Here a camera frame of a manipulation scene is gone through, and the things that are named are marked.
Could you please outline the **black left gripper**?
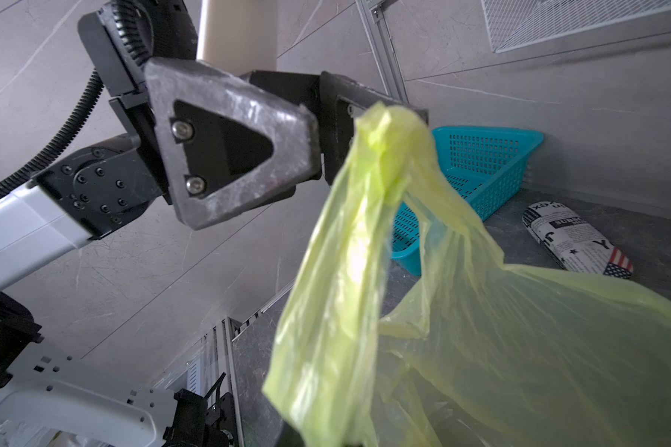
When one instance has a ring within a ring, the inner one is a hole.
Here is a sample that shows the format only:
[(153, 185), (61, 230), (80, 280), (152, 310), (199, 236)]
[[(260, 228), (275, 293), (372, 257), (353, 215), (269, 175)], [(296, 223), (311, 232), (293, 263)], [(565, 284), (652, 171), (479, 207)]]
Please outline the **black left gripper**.
[(184, 225), (223, 223), (320, 178), (318, 76), (233, 76), (186, 61), (198, 35), (183, 1), (108, 1), (78, 21), (78, 35)]

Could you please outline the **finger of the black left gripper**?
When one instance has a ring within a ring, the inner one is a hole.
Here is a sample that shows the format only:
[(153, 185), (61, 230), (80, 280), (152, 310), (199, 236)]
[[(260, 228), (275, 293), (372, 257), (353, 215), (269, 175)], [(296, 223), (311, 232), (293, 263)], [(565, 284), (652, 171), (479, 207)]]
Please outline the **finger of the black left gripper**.
[(244, 74), (248, 83), (308, 108), (318, 120), (322, 167), (311, 175), (312, 180), (324, 178), (328, 184), (342, 167), (350, 151), (355, 133), (355, 113), (365, 111), (381, 102), (385, 106), (403, 106), (415, 112), (423, 121), (428, 111), (376, 91), (342, 74), (296, 74), (253, 71)]

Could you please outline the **yellow-green avocado plastic bag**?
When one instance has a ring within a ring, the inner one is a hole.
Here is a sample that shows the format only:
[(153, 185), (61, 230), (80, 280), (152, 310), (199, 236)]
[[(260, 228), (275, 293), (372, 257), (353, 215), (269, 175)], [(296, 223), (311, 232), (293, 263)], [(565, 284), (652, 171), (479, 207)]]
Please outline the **yellow-green avocado plastic bag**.
[(671, 446), (671, 302), (506, 264), (402, 106), (350, 154), (262, 391), (309, 446)]

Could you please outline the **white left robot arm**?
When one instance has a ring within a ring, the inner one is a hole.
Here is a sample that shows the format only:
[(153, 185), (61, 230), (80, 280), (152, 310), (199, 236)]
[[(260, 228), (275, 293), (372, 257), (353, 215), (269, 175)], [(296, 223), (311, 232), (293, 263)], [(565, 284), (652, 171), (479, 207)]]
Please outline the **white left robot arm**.
[(276, 6), (110, 1), (78, 33), (94, 69), (69, 119), (0, 182), (0, 422), (110, 446), (239, 446), (223, 372), (202, 395), (89, 368), (48, 343), (6, 288), (142, 216), (156, 199), (194, 230), (333, 182), (351, 107), (407, 105), (378, 1), (358, 5), (384, 91), (275, 68)]

